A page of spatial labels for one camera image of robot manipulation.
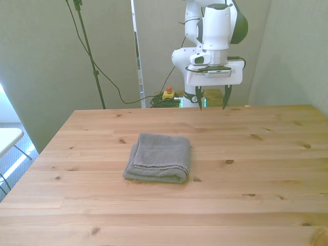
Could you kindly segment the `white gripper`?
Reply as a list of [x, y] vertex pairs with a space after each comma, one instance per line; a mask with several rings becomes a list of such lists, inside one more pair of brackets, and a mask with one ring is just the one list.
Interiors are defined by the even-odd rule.
[[[222, 66], [197, 66], [189, 65], [186, 67], [186, 84], [188, 86], [223, 86], [224, 97], [222, 100], [222, 108], [225, 109], [228, 105], [232, 85], [239, 85], [243, 78], [243, 60], [230, 60]], [[195, 96], [199, 108], [203, 107], [203, 89], [195, 87]]]

